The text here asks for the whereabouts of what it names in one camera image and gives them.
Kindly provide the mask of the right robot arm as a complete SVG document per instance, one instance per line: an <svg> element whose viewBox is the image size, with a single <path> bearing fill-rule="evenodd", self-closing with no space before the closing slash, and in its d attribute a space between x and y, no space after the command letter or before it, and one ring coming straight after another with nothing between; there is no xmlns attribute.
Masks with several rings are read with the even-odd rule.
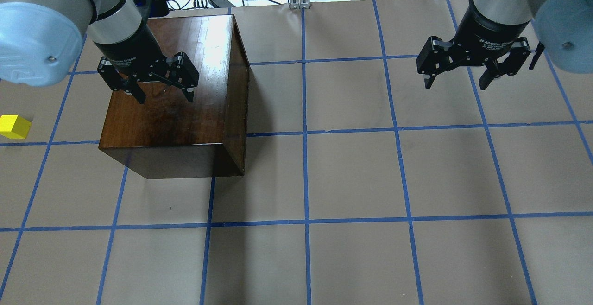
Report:
<svg viewBox="0 0 593 305"><path fill-rule="evenodd" d="M521 37L533 24L538 48L531 67L546 50L561 70L590 74L593 0L469 0L468 9L451 41L429 37L416 59L425 88L437 75L460 66L485 67L481 90L494 79L516 75L531 51Z"/></svg>

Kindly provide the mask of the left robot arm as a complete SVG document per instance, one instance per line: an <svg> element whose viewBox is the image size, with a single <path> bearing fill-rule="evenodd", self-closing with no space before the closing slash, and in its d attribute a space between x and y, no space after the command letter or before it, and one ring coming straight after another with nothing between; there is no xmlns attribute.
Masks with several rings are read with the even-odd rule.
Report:
<svg viewBox="0 0 593 305"><path fill-rule="evenodd" d="M112 91L145 102L140 83L178 88L192 102L199 72L184 52L167 57L147 21L171 0L1 0L1 79L30 87L59 83L87 36L102 52L98 73Z"/></svg>

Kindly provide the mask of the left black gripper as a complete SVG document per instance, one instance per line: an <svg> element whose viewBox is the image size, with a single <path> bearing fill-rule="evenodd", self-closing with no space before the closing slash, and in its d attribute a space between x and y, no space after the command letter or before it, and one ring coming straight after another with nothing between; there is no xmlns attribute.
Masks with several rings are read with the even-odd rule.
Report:
<svg viewBox="0 0 593 305"><path fill-rule="evenodd" d="M177 53L173 61L169 59L146 22L131 37L114 44L98 43L97 47L104 54L97 72L112 91L124 91L144 104L146 94L138 81L178 83L187 101L194 100L199 83L195 65L186 53Z"/></svg>

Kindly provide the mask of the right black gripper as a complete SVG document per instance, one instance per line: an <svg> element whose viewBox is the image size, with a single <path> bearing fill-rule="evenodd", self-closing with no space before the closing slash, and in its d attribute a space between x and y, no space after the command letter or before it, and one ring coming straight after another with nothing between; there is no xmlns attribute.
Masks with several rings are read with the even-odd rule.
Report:
<svg viewBox="0 0 593 305"><path fill-rule="evenodd" d="M416 58L417 72L424 78L424 87L432 87L437 75L460 66L485 66L479 79L485 91L494 79L516 75L525 64L531 47L521 33L528 20L504 24L483 15L469 6L449 42L428 37Z"/></svg>

